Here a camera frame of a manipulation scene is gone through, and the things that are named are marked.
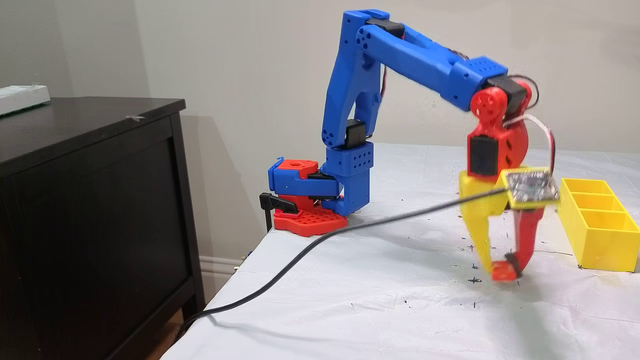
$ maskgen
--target yellow container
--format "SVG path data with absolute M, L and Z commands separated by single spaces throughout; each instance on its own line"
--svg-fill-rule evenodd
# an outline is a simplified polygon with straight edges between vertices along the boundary
M 581 267 L 635 270 L 640 229 L 605 181 L 562 179 L 558 216 Z

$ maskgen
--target beige wall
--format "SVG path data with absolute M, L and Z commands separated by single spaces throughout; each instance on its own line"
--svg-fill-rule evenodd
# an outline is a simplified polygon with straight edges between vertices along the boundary
M 319 130 L 341 13 L 368 7 L 533 77 L 542 90 L 533 113 L 559 149 L 640 152 L 636 0 L 56 0 L 55 11 L 21 13 L 43 19 L 46 36 L 27 43 L 46 43 L 53 65 L 31 59 L 34 50 L 22 61 L 3 51 L 0 79 L 30 83 L 40 71 L 52 94 L 72 87 L 76 96 L 185 98 L 200 250 L 238 258 L 264 234 L 257 196 L 275 158 L 323 158 Z M 21 49 L 3 22 L 3 50 L 7 42 Z M 463 145 L 475 123 L 392 73 L 374 140 Z

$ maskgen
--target black clamp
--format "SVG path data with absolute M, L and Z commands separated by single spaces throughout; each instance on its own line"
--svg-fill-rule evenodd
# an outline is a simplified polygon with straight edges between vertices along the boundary
M 279 198 L 272 193 L 260 194 L 260 208 L 264 210 L 267 232 L 273 227 L 273 224 L 271 223 L 271 210 L 280 209 L 282 212 L 287 214 L 298 213 L 298 206 L 295 202 Z

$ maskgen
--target white sheet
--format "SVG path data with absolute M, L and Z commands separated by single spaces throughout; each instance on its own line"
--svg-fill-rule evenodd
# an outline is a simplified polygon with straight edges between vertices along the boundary
M 462 147 L 376 144 L 360 223 L 455 199 Z M 530 151 L 528 165 L 546 165 Z M 556 177 L 606 180 L 640 222 L 640 154 L 560 152 Z M 637 359 L 640 274 L 577 268 L 553 209 L 513 284 L 477 265 L 457 208 L 336 236 L 254 301 L 197 321 L 174 359 Z M 513 219 L 492 219 L 494 259 Z M 310 239 L 271 231 L 207 308 L 269 281 Z M 473 277 L 482 282 L 467 281 Z

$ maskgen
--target cable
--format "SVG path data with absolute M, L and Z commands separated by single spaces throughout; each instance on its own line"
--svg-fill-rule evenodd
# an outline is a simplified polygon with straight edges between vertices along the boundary
M 520 75 L 520 74 L 509 75 L 509 78 L 524 79 L 524 80 L 527 80 L 528 82 L 532 83 L 533 87 L 536 89 L 536 100 L 533 102 L 533 104 L 530 104 L 527 107 L 527 109 L 531 109 L 534 106 L 538 105 L 538 101 L 540 100 L 540 89 L 538 88 L 538 84 L 535 81 L 533 81 L 532 78 L 530 78 L 529 76 Z
M 505 189 L 505 188 L 499 188 L 499 189 L 491 190 L 489 192 L 478 193 L 478 194 L 475 194 L 475 195 L 472 195 L 472 196 L 464 197 L 462 199 L 457 199 L 457 200 L 450 201 L 450 202 L 445 202 L 443 204 L 439 204 L 439 205 L 436 205 L 436 206 L 431 206 L 430 208 L 420 209 L 420 210 L 412 211 L 410 213 L 396 215 L 394 217 L 382 218 L 380 220 L 375 220 L 375 221 L 372 221 L 372 222 L 369 222 L 369 223 L 366 223 L 366 224 L 349 226 L 349 227 L 345 227 L 343 229 L 338 229 L 338 230 L 336 230 L 336 231 L 334 231 L 332 233 L 324 234 L 324 235 L 320 236 L 319 238 L 315 239 L 309 245 L 307 245 L 307 247 L 305 247 L 298 255 L 296 255 L 296 257 L 293 258 L 293 260 L 291 260 L 280 272 L 278 272 L 273 277 L 273 279 L 271 279 L 263 287 L 261 287 L 260 289 L 258 289 L 254 293 L 249 294 L 246 297 L 243 297 L 242 299 L 240 299 L 240 300 L 238 300 L 236 302 L 233 302 L 231 304 L 227 304 L 227 305 L 220 306 L 220 307 L 215 307 L 215 308 L 209 309 L 209 310 L 204 310 L 204 311 L 201 311 L 199 313 L 194 314 L 193 316 L 190 316 L 187 320 L 184 321 L 184 323 L 178 329 L 178 333 L 176 334 L 175 341 L 173 343 L 175 344 L 178 341 L 178 339 L 180 339 L 180 337 L 189 329 L 189 326 L 191 326 L 191 324 L 193 322 L 195 322 L 197 319 L 199 319 L 199 318 L 201 318 L 203 316 L 216 314 L 216 313 L 221 313 L 223 311 L 235 309 L 236 307 L 238 307 L 240 305 L 243 305 L 243 304 L 246 304 L 247 302 L 249 302 L 249 301 L 257 298 L 258 296 L 262 295 L 265 291 L 269 290 L 273 285 L 275 285 L 276 282 L 278 282 L 289 270 L 291 270 L 291 268 L 295 264 L 297 264 L 300 260 L 302 260 L 302 258 L 304 258 L 305 255 L 307 255 L 311 250 L 313 250 L 316 246 L 320 245 L 322 242 L 324 242 L 328 238 L 331 238 L 331 237 L 336 236 L 338 234 L 344 234 L 344 233 L 349 233 L 349 232 L 355 231 L 355 230 L 365 229 L 367 227 L 383 225 L 383 224 L 389 224 L 391 222 L 396 222 L 396 221 L 404 220 L 404 219 L 407 219 L 407 218 L 417 217 L 419 215 L 425 215 L 425 214 L 432 213 L 432 212 L 435 212 L 435 211 L 440 211 L 440 210 L 443 210 L 443 209 L 446 209 L 446 208 L 451 208 L 453 206 L 464 204 L 466 202 L 470 202 L 470 201 L 473 201 L 473 200 L 482 199 L 483 197 L 489 197 L 489 196 L 496 195 L 496 194 L 499 194 L 499 193 L 504 193 L 506 191 L 507 191 L 507 189 Z
M 382 72 L 382 87 L 380 88 L 380 101 L 385 96 L 385 91 L 387 90 L 387 66 L 385 65 L 385 70 Z
M 515 124 L 516 122 L 523 121 L 523 120 L 530 120 L 534 122 L 536 125 L 540 127 L 540 129 L 542 129 L 542 131 L 545 132 L 545 134 L 547 134 L 547 139 L 549 140 L 549 151 L 551 153 L 550 160 L 549 160 L 549 171 L 553 173 L 554 165 L 556 164 L 556 139 L 554 138 L 554 135 L 551 132 L 551 129 L 549 129 L 546 125 L 544 125 L 542 121 L 538 120 L 538 118 L 530 114 L 524 114 L 519 117 L 515 117 L 511 120 L 507 120 L 502 125 L 504 127 L 507 127 L 509 125 Z

